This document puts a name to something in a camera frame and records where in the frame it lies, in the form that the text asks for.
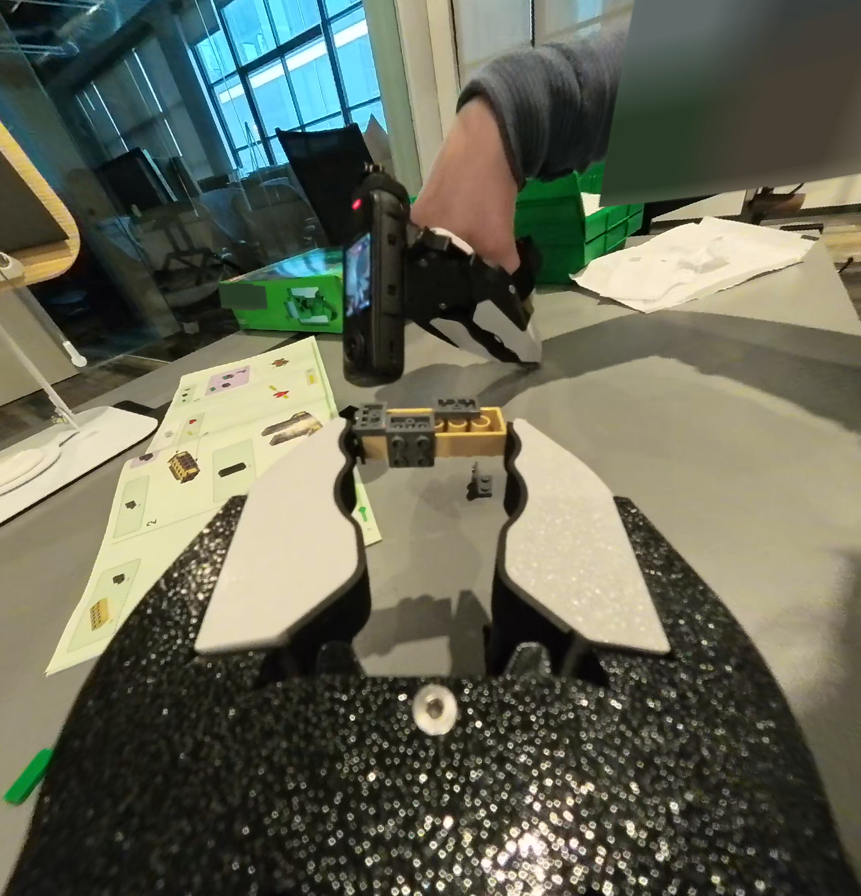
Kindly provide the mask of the grey desk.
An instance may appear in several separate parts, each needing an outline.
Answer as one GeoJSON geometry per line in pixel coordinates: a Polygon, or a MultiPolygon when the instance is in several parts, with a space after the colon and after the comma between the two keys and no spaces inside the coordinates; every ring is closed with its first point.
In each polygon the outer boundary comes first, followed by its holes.
{"type": "MultiPolygon", "coordinates": [[[[861,322],[823,242],[803,263],[654,315],[539,293],[534,373],[419,331],[383,401],[476,395],[630,498],[745,627],[817,758],[861,878],[861,322]]],[[[0,894],[91,662],[44,675],[132,449],[0,529],[0,894]]]]}

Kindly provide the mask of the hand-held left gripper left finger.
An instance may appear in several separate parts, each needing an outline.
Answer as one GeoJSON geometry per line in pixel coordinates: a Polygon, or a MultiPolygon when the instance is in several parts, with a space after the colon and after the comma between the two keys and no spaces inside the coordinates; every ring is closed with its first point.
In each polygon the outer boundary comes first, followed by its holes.
{"type": "Polygon", "coordinates": [[[366,573],[345,498],[349,428],[343,418],[324,424],[251,485],[202,615],[198,655],[283,645],[366,573]]]}

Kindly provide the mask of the green brick piece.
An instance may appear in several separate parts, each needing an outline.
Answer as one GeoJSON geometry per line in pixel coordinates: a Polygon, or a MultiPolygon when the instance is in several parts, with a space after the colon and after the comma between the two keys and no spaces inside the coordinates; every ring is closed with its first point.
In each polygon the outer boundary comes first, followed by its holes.
{"type": "Polygon", "coordinates": [[[52,748],[38,751],[20,775],[5,792],[3,801],[7,805],[22,805],[43,782],[46,772],[54,756],[52,748]]]}

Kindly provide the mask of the green plastic bin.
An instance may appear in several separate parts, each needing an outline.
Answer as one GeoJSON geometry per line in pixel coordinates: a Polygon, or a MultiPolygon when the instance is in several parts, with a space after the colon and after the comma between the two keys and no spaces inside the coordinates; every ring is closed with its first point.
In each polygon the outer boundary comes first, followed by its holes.
{"type": "Polygon", "coordinates": [[[516,198],[514,231],[539,257],[538,286],[569,285],[589,263],[620,250],[642,227],[643,204],[606,206],[604,162],[553,181],[528,180],[516,198]]]}

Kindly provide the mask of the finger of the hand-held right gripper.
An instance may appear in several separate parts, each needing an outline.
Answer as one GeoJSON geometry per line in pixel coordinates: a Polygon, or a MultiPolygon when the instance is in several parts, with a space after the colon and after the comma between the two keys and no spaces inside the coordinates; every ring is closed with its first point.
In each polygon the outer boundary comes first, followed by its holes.
{"type": "Polygon", "coordinates": [[[470,308],[436,311],[426,331],[443,342],[486,360],[508,364],[540,364],[542,341],[533,315],[520,301],[514,309],[518,322],[490,300],[470,308]]]}

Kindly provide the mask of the white paper sheet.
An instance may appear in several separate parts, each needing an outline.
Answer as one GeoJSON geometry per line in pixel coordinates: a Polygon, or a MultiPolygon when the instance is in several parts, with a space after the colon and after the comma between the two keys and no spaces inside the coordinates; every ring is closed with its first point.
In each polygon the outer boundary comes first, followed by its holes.
{"type": "Polygon", "coordinates": [[[705,217],[599,257],[571,279],[598,297],[650,314],[791,267],[814,243],[797,232],[705,217]]]}

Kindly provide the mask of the green toy set box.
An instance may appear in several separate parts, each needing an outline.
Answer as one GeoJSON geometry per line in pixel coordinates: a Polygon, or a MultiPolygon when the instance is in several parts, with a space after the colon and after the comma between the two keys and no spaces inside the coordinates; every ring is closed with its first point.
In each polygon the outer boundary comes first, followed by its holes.
{"type": "Polygon", "coordinates": [[[317,248],[218,283],[241,330],[343,331],[343,252],[317,248]]]}

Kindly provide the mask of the person's right hand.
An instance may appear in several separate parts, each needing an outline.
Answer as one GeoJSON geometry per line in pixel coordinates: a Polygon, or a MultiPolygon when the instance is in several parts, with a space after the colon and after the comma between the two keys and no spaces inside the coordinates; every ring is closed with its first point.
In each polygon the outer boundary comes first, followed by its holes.
{"type": "Polygon", "coordinates": [[[418,228],[443,229],[509,273],[520,260],[514,239],[517,183],[497,120],[483,98],[456,114],[412,207],[418,228]]]}

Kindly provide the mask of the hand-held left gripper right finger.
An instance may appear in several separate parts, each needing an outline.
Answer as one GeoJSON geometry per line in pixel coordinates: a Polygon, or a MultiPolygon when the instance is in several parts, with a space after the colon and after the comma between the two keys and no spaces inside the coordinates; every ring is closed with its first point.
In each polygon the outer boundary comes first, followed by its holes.
{"type": "Polygon", "coordinates": [[[597,473],[527,420],[504,455],[516,497],[495,583],[592,646],[666,656],[671,645],[618,512],[597,473]]]}

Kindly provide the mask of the person's right forearm grey sleeve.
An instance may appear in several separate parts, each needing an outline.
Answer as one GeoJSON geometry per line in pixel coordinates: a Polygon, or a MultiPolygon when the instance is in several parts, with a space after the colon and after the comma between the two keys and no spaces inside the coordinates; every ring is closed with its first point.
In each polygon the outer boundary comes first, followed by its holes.
{"type": "Polygon", "coordinates": [[[491,109],[519,187],[604,163],[629,21],[591,37],[516,49],[486,63],[462,88],[457,109],[491,109]]]}

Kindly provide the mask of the tan and grey brick assembly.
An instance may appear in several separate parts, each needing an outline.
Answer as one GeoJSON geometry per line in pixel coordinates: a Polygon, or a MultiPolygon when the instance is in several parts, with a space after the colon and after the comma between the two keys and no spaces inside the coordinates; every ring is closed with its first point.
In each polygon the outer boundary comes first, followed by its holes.
{"type": "Polygon", "coordinates": [[[497,457],[507,442],[501,408],[483,407],[468,396],[436,398],[428,407],[409,408],[373,400],[349,409],[346,419],[349,454],[359,462],[382,462],[394,469],[497,457]]]}

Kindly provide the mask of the building instruction booklet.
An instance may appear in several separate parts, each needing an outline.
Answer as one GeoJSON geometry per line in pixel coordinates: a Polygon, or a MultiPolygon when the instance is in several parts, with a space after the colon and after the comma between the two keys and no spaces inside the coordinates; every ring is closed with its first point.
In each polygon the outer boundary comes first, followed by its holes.
{"type": "Polygon", "coordinates": [[[45,674],[101,655],[216,513],[336,418],[313,337],[182,376],[145,453],[123,466],[89,582],[45,674]]]}

